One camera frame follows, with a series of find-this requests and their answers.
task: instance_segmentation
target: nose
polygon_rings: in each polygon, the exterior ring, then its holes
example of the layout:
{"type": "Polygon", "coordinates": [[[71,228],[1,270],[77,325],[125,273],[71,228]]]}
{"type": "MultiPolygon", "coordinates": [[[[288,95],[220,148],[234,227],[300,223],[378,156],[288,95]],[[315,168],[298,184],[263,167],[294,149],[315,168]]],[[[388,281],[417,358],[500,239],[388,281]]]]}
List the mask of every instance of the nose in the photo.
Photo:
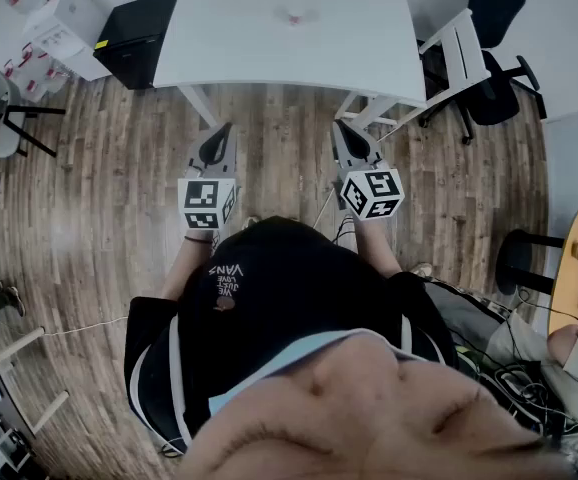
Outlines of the nose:
{"type": "Polygon", "coordinates": [[[393,399],[399,365],[383,339],[356,335],[327,349],[311,366],[312,392],[356,410],[375,411],[393,399]]]}

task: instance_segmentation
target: black table base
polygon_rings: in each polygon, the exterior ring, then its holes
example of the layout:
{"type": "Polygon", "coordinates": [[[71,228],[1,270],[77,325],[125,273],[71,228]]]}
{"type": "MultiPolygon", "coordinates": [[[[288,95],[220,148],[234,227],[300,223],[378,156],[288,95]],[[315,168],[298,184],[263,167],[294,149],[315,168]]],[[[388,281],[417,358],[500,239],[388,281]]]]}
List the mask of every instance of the black table base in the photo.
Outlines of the black table base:
{"type": "Polygon", "coordinates": [[[531,272],[532,246],[562,248],[565,241],[542,235],[532,235],[521,229],[509,233],[500,247],[496,261],[496,283],[505,295],[515,293],[518,285],[551,295],[554,280],[531,272]]]}

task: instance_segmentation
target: bracelet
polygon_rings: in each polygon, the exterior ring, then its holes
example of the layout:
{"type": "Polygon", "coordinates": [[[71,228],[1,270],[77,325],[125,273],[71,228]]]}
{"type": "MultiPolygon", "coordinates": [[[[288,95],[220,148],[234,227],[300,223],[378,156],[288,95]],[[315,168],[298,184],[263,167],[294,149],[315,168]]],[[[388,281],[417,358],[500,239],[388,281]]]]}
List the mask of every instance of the bracelet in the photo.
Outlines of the bracelet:
{"type": "Polygon", "coordinates": [[[189,236],[185,236],[185,240],[189,240],[190,242],[195,242],[197,244],[207,244],[207,245],[213,244],[213,240],[200,240],[199,238],[191,238],[189,236]]]}

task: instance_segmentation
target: sneaker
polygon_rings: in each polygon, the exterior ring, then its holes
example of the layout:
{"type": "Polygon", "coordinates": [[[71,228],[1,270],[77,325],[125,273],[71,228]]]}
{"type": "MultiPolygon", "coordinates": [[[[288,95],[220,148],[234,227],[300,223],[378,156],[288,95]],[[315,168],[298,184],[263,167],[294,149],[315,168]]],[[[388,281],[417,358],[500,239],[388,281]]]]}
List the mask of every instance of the sneaker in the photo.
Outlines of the sneaker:
{"type": "Polygon", "coordinates": [[[433,266],[431,266],[431,263],[418,263],[418,265],[413,267],[409,272],[420,277],[431,277],[431,274],[433,274],[433,266]]]}
{"type": "Polygon", "coordinates": [[[247,219],[245,220],[245,223],[242,225],[242,230],[244,231],[247,228],[250,228],[251,226],[253,226],[254,224],[258,224],[258,222],[260,222],[260,217],[247,217],[247,219]]]}
{"type": "Polygon", "coordinates": [[[18,311],[18,314],[21,317],[24,317],[27,314],[27,310],[25,308],[25,305],[22,303],[22,300],[20,299],[18,289],[14,286],[10,286],[8,288],[5,288],[3,292],[9,295],[9,297],[12,299],[12,302],[14,303],[14,307],[16,308],[16,311],[18,311]]]}

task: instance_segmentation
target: wooden floor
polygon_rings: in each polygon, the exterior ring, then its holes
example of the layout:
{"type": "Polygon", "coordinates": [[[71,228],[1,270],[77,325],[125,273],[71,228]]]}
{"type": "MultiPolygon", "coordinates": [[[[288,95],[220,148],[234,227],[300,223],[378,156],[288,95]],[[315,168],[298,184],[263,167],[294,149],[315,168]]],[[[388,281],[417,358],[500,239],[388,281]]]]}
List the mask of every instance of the wooden floor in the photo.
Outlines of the wooden floor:
{"type": "MultiPolygon", "coordinates": [[[[460,143],[453,105],[429,129],[411,123],[383,143],[406,191],[388,226],[405,268],[430,262],[450,283],[494,293],[505,234],[546,231],[543,136],[534,101],[518,96],[521,114],[476,127],[470,147],[460,143]]],[[[344,94],[224,85],[210,97],[240,131],[231,227],[254,214],[313,224],[335,176],[329,134],[344,94]]],[[[57,160],[37,149],[0,160],[0,279],[19,288],[28,308],[24,320],[0,314],[9,326],[0,323],[0,347],[38,325],[51,333],[126,315],[132,297],[160,287],[182,239],[176,180],[200,122],[177,90],[76,80],[45,104],[67,116],[41,117],[28,130],[57,149],[57,160]]],[[[341,218],[332,200],[318,229],[333,237],[341,218]]],[[[341,242],[353,247],[353,235],[341,242]]],[[[157,454],[126,403],[125,330],[123,320],[45,337],[18,354],[16,386],[32,419],[61,389],[71,394],[35,443],[54,477],[176,475],[178,462],[157,454]]]]}

